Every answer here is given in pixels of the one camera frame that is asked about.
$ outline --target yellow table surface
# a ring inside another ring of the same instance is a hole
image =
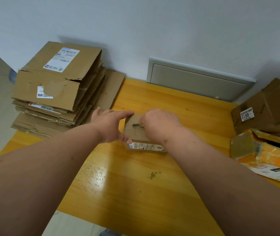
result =
[[[235,136],[230,112],[235,106],[126,79],[113,109],[172,111],[185,127],[229,156],[230,139]],[[0,154],[41,140],[17,131]],[[280,187],[280,182],[270,181]],[[120,142],[95,148],[58,210],[130,236],[223,235],[170,155],[127,151]]]

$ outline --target metal panel frame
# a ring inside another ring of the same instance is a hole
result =
[[[240,95],[242,95],[244,92],[246,92],[249,88],[251,88],[256,83],[256,80],[254,80],[254,79],[244,78],[244,77],[237,76],[237,75],[229,75],[226,73],[202,69],[202,68],[198,68],[195,66],[176,63],[176,62],[167,61],[167,60],[163,60],[163,59],[157,59],[157,58],[153,58],[153,57],[150,57],[150,59],[149,59],[147,83],[151,83],[151,77],[152,77],[152,71],[153,71],[154,64],[171,67],[174,69],[189,71],[189,72],[197,73],[197,74],[201,74],[201,75],[207,75],[207,76],[215,77],[218,79],[229,80],[229,81],[236,82],[236,83],[245,84],[246,86],[235,96],[233,101],[236,100],[238,97],[240,97]]]

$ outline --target forearm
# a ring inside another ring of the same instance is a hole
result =
[[[165,144],[226,235],[280,235],[280,189],[187,129]]]
[[[93,125],[0,156],[0,235],[41,235],[87,156]]]

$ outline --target tile floor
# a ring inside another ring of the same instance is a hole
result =
[[[0,151],[14,135],[11,123],[18,113],[11,104],[10,94],[12,84],[8,79],[10,67],[0,58]],[[56,211],[43,236],[98,236],[105,228],[90,222]]]

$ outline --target sticker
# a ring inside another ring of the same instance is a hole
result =
[[[245,111],[240,112],[242,122],[255,117],[253,108],[248,108]]]
[[[131,143],[129,144],[131,149],[140,149],[140,150],[150,150],[150,151],[159,151],[166,152],[165,148],[161,145],[150,144],[150,143]]]
[[[79,52],[79,50],[63,47],[43,68],[62,73]]]
[[[274,180],[280,180],[280,167],[270,164],[261,164],[256,167],[250,167],[250,169],[262,176],[266,176]]]
[[[59,112],[54,111],[53,108],[50,108],[50,107],[47,107],[47,106],[44,106],[44,105],[41,105],[41,104],[38,104],[38,103],[32,103],[32,102],[30,102],[30,103],[29,103],[29,106],[33,106],[33,107],[36,107],[36,108],[45,109],[45,110],[47,110],[47,111],[60,114]]]
[[[44,87],[43,86],[38,86],[37,87],[37,97],[38,98],[54,98],[52,96],[44,94]]]

